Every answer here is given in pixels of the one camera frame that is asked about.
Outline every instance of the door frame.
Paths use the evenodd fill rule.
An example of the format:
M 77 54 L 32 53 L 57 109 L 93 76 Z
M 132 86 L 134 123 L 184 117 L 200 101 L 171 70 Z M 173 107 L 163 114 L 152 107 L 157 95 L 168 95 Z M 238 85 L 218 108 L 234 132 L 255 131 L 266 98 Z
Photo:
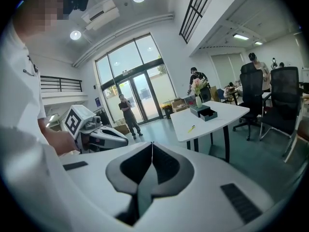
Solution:
M 155 118 L 152 118 L 152 119 L 148 119 L 148 118 L 147 118 L 146 111 L 145 111 L 145 109 L 144 109 L 144 107 L 143 107 L 143 104 L 142 104 L 141 99 L 140 99 L 140 95 L 138 94 L 138 90 L 137 90 L 137 88 L 136 88 L 136 86 L 135 86 L 135 83 L 134 83 L 134 78 L 137 77 L 137 76 L 143 75 L 143 74 L 145 75 L 147 85 L 148 85 L 148 87 L 149 87 L 150 93 L 151 93 L 152 98 L 153 98 L 154 103 L 155 103 L 155 107 L 156 107 L 157 112 L 158 112 L 158 116 L 155 117 Z M 117 89 L 118 89 L 119 91 L 121 91 L 120 84 L 121 84 L 121 83 L 124 83 L 124 82 L 127 82 L 127 81 L 128 81 L 129 84 L 130 84 L 130 87 L 131 87 L 133 96 L 134 96 L 134 98 L 135 98 L 136 104 L 137 104 L 137 106 L 138 106 L 138 109 L 139 109 L 139 111 L 140 111 L 140 113 L 141 113 L 141 117 L 142 117 L 142 119 L 143 119 L 143 121 L 140 122 L 140 123 L 138 123 L 138 124 L 139 124 L 139 125 L 143 125 L 143 124 L 146 124 L 146 123 L 150 123 L 150 122 L 156 121 L 156 120 L 158 120 L 158 119 L 162 119 L 162 118 L 163 118 L 163 114 L 162 114 L 162 111 L 161 111 L 161 108 L 160 108 L 158 99 L 157 99 L 157 97 L 156 97 L 156 95 L 155 95 L 155 90 L 154 90 L 154 88 L 153 88 L 153 86 L 152 86 L 152 83 L 151 83 L 151 81 L 150 81 L 150 78 L 149 78 L 149 75 L 148 75 L 148 73 L 147 73 L 147 70 L 142 71 L 142 72 L 140 72 L 140 73 L 137 73 L 137 74 L 135 74 L 135 75 L 132 75 L 132 76 L 130 76 L 130 77 L 124 79 L 124 80 L 121 80 L 121 81 L 115 83 L 116 86 L 117 86 Z

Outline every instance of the railing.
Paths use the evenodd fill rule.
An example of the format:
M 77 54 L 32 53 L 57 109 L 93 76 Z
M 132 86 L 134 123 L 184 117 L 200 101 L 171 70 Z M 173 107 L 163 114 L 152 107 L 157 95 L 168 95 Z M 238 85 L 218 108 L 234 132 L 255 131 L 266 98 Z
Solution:
M 181 35 L 184 41 L 188 44 L 191 39 L 195 28 L 198 26 L 199 21 L 202 19 L 206 10 L 205 6 L 208 0 L 190 0 L 187 12 L 185 14 L 182 28 L 179 35 Z
M 41 90 L 46 92 L 82 92 L 82 81 L 41 75 Z

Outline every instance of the flower vase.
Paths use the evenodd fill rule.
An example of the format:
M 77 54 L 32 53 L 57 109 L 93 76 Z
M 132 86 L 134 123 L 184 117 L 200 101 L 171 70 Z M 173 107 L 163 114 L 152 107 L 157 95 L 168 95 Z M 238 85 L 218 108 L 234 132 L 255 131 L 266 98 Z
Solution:
M 195 97 L 195 100 L 196 100 L 196 102 L 197 102 L 197 107 L 198 107 L 198 108 L 201 108 L 201 107 L 202 107 L 202 100 L 201 100 L 200 96 L 199 96 L 199 95 L 196 96 L 196 97 Z

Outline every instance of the yellow marker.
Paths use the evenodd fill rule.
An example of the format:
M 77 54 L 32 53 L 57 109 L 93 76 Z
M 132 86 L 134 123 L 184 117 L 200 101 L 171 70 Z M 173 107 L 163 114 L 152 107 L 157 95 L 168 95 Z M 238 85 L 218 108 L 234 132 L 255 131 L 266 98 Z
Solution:
M 195 126 L 193 126 L 193 127 L 188 131 L 188 133 L 189 133 L 190 131 L 192 131 L 194 128 L 195 128 Z

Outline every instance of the air conditioner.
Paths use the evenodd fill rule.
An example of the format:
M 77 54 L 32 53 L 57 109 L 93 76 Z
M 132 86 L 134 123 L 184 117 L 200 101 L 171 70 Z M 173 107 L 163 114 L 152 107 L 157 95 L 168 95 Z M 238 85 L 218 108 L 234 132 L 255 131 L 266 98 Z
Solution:
M 119 16 L 119 10 L 113 0 L 104 0 L 88 10 L 82 19 L 88 24 L 87 30 L 98 30 Z

